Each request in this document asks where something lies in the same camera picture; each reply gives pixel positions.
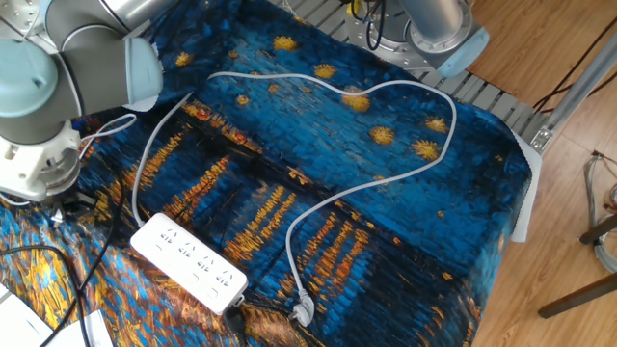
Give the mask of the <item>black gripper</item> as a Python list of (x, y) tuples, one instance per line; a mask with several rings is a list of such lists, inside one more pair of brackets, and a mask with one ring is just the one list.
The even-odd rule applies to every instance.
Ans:
[(53, 205), (51, 208), (52, 218), (67, 218), (72, 214), (72, 203), (77, 203), (85, 208), (95, 208), (97, 198), (78, 192), (78, 189), (73, 186), (58, 194), (47, 196), (43, 203)]

